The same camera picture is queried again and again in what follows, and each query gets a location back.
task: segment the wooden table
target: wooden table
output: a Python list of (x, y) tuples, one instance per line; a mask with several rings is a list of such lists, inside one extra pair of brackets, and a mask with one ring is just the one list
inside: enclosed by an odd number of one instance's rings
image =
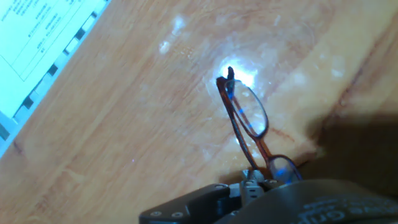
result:
[(0, 222), (136, 223), (233, 180), (249, 164), (215, 85), (228, 65), (264, 104), (272, 153), (398, 194), (397, 10), (114, 0), (1, 158)]

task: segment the eyeglasses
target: eyeglasses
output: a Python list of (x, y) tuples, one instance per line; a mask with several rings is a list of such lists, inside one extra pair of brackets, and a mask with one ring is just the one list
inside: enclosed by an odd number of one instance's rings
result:
[(259, 170), (259, 167), (249, 152), (235, 115), (245, 132), (256, 143), (274, 180), (282, 181), (286, 184), (302, 180), (291, 159), (284, 155), (272, 156), (267, 146), (261, 141), (266, 135), (269, 125), (266, 111), (256, 94), (241, 81), (234, 79), (234, 70), (231, 67), (228, 67), (227, 78), (217, 78), (216, 84), (228, 116), (231, 119), (239, 145), (253, 169)]

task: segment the white paper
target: white paper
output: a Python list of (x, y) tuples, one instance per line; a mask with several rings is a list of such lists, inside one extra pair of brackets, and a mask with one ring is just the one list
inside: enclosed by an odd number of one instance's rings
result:
[(99, 0), (0, 0), (0, 111), (11, 118)]

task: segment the black plastic object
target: black plastic object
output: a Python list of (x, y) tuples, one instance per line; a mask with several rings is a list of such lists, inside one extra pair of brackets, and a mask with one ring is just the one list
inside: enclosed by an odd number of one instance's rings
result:
[(143, 212), (140, 224), (214, 223), (241, 207), (225, 184), (212, 184)]
[(270, 190), (228, 223), (392, 223), (395, 200), (343, 180), (306, 180)]

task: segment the paper document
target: paper document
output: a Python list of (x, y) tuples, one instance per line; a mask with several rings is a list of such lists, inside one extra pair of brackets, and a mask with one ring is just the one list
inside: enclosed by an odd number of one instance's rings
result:
[(11, 118), (99, 0), (0, 0), (0, 111)]

